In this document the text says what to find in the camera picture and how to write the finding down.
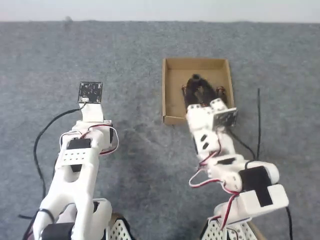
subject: cable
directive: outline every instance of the cable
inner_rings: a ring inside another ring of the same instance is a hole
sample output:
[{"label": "cable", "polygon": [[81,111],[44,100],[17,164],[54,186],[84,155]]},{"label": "cable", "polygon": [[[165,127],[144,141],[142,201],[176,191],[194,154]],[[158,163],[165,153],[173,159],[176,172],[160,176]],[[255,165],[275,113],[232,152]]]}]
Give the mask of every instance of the cable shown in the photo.
[{"label": "cable", "polygon": [[261,106],[260,106],[260,88],[257,93],[257,107],[258,107],[258,146],[256,147],[256,160],[259,161],[260,144],[261,144]]},{"label": "cable", "polygon": [[226,229],[230,230],[231,232],[234,232],[235,233],[235,236],[236,236],[236,240],[239,240],[239,235],[238,235],[238,232],[230,227],[226,227]]},{"label": "cable", "polygon": [[227,189],[227,188],[226,188],[226,184],[227,184],[227,183],[226,183],[225,181],[221,183],[221,187],[222,187],[222,189],[223,189],[225,192],[227,192],[228,194],[239,194],[238,191],[233,191],[233,190]]},{"label": "cable", "polygon": [[227,223],[227,220],[228,220],[228,217],[229,217],[229,213],[230,213],[230,209],[231,209],[232,202],[233,202],[233,200],[235,199],[235,197],[238,196],[238,195],[239,195],[239,193],[233,194],[233,195],[229,198],[228,205],[227,205],[227,208],[226,208],[226,212],[225,212],[225,215],[224,215],[224,219],[223,219],[223,222],[222,222],[222,225],[221,225],[221,228],[220,228],[221,231],[222,231],[222,230],[224,229],[224,227],[226,226],[226,223]]},{"label": "cable", "polygon": [[202,160],[201,162],[199,162],[199,166],[205,166],[205,165],[207,165],[207,164],[205,164],[205,162],[206,162],[208,159],[210,159],[210,158],[212,158],[212,157],[214,157],[214,156],[216,156],[216,155],[219,155],[219,154],[221,153],[222,148],[221,148],[220,138],[219,138],[219,135],[218,135],[218,130],[216,130],[215,133],[216,133],[216,135],[217,135],[217,137],[218,137],[219,151],[214,151],[214,152],[212,152],[211,154],[209,154],[209,156],[207,156],[204,160]]},{"label": "cable", "polygon": [[217,182],[221,182],[219,179],[216,179],[216,178],[211,178],[211,179],[208,179],[208,180],[205,180],[203,182],[200,182],[200,183],[197,183],[197,184],[192,184],[191,181],[202,171],[205,171],[205,169],[203,168],[200,168],[189,180],[189,186],[192,187],[192,188],[200,188],[204,185],[207,185],[209,183],[217,183]]},{"label": "cable", "polygon": [[[39,143],[39,140],[41,138],[41,136],[45,133],[45,131],[51,126],[51,124],[53,124],[56,120],[58,120],[59,118],[63,117],[64,115],[67,115],[67,114],[71,114],[71,113],[74,113],[74,112],[77,112],[77,111],[80,111],[82,110],[85,106],[87,105],[87,103],[85,103],[82,107],[80,108],[75,108],[75,109],[71,109],[71,110],[68,110],[68,111],[65,111],[59,115],[57,115],[56,117],[54,117],[46,126],[44,129],[42,129],[42,131],[40,131],[40,133],[38,134],[38,136],[36,137],[35,141],[34,141],[34,146],[33,146],[33,160],[34,160],[34,164],[35,164],[35,167],[36,167],[36,170],[38,172],[38,175],[40,177],[40,180],[42,182],[42,199],[44,199],[46,197],[46,193],[47,193],[47,188],[46,188],[46,183],[45,183],[45,179],[44,179],[44,175],[41,171],[41,168],[39,166],[39,161],[38,161],[38,157],[37,157],[37,147],[38,147],[38,143]],[[31,218],[31,221],[29,223],[29,226],[27,228],[27,230],[25,231],[24,235],[23,235],[23,240],[28,240],[28,238],[30,237],[30,230],[32,228],[32,225],[34,224],[35,222],[35,219],[36,219],[36,216],[37,216],[37,213],[38,213],[39,210],[37,210],[37,212],[35,213],[35,215]],[[19,214],[18,215],[19,218],[22,218],[22,219],[30,219],[29,216],[25,216],[25,215],[21,215]]]},{"label": "cable", "polygon": [[35,213],[35,215],[32,217],[32,219],[31,219],[31,221],[30,221],[30,223],[29,223],[26,231],[25,231],[24,234],[23,234],[22,240],[28,240],[28,238],[32,235],[32,232],[33,232],[33,231],[32,231],[31,228],[32,228],[32,225],[34,224],[34,222],[35,222],[35,220],[36,220],[36,216],[37,216],[37,214],[38,214],[38,211],[39,211],[39,210],[37,210],[36,213]]},{"label": "cable", "polygon": [[62,133],[60,138],[59,138],[59,144],[60,144],[60,149],[61,149],[61,146],[62,146],[62,139],[63,139],[63,136],[64,135],[74,135],[74,134],[80,134],[80,136],[82,136],[82,132],[80,132],[79,130],[71,130],[71,131],[67,131],[65,133]]},{"label": "cable", "polygon": [[27,215],[19,214],[19,215],[18,215],[18,218],[31,220],[31,219],[32,219],[32,216],[27,216]]},{"label": "cable", "polygon": [[210,222],[211,222],[211,221],[215,221],[215,220],[218,220],[218,219],[220,219],[220,218],[221,218],[221,215],[208,217],[208,218],[207,218],[207,220],[208,220],[208,225],[210,225]]},{"label": "cable", "polygon": [[252,154],[252,158],[256,159],[256,155],[254,153],[254,151],[252,151],[252,149],[245,144],[237,135],[235,135],[230,128],[227,129],[227,131],[229,132],[229,134],[235,139],[237,140],[243,147],[245,147],[246,149],[248,149],[250,151],[250,153]]},{"label": "cable", "polygon": [[39,161],[38,161],[38,157],[37,157],[37,147],[38,147],[38,143],[39,143],[39,140],[41,138],[41,136],[45,133],[45,131],[51,126],[51,124],[53,124],[56,120],[58,120],[59,118],[63,117],[64,115],[67,115],[67,114],[72,114],[74,112],[77,112],[77,111],[80,111],[86,104],[84,104],[81,108],[76,108],[76,109],[72,109],[72,110],[68,110],[68,111],[65,111],[59,115],[57,115],[56,117],[54,117],[46,126],[44,129],[42,129],[42,131],[38,134],[38,136],[36,137],[35,139],[35,142],[34,142],[34,146],[33,146],[33,160],[34,160],[34,163],[35,163],[35,166],[36,166],[36,169],[37,169],[37,172],[39,174],[39,177],[42,181],[42,199],[44,199],[46,197],[46,193],[47,193],[47,188],[46,188],[46,183],[45,183],[45,179],[44,179],[44,175],[40,169],[40,166],[39,166]]},{"label": "cable", "polygon": [[100,155],[106,155],[106,154],[111,154],[111,153],[115,152],[119,147],[119,136],[118,136],[117,130],[112,125],[109,125],[109,124],[92,125],[92,126],[88,127],[87,132],[82,134],[80,138],[81,139],[85,138],[85,136],[91,131],[90,130],[91,128],[97,128],[97,127],[108,127],[110,129],[114,130],[114,133],[115,133],[115,136],[116,136],[116,147],[114,149],[111,149],[111,150],[108,150],[108,151],[102,151],[102,152],[100,152]]},{"label": "cable", "polygon": [[293,235],[293,231],[292,231],[292,218],[291,218],[291,212],[289,207],[287,206],[285,208],[286,210],[286,214],[288,215],[288,220],[289,220],[289,236],[290,236],[290,240],[294,239],[294,235]]}]

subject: open cardboard box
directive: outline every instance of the open cardboard box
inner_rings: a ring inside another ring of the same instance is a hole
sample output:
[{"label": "open cardboard box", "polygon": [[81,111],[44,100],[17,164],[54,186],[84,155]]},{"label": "open cardboard box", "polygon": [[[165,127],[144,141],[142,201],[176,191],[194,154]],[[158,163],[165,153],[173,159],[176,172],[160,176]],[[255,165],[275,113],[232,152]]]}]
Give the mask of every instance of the open cardboard box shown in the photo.
[{"label": "open cardboard box", "polygon": [[193,74],[200,74],[214,88],[223,86],[228,108],[235,107],[227,59],[165,58],[162,63],[162,114],[166,125],[182,124],[186,121],[182,86],[187,84]]}]

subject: gray carpet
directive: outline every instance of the gray carpet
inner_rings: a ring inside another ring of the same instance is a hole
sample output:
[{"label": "gray carpet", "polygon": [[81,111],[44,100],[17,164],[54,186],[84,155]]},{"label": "gray carpet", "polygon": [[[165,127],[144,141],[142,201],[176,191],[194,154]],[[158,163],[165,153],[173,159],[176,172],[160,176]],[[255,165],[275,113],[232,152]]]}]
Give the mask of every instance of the gray carpet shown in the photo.
[{"label": "gray carpet", "polygon": [[[80,81],[104,83],[104,113],[120,138],[101,158],[95,196],[139,240],[196,239],[228,195],[214,184],[189,188],[197,159],[188,128],[162,123],[162,58],[185,56],[229,59],[235,132],[254,149],[261,88],[261,159],[279,168],[294,238],[318,239],[320,25],[95,21],[0,23],[0,239],[21,239],[28,221],[17,215],[39,206],[33,144],[53,116],[77,107]],[[40,141],[48,185],[58,138],[80,117],[63,117]],[[253,222],[268,239],[289,239],[284,209]]]}]

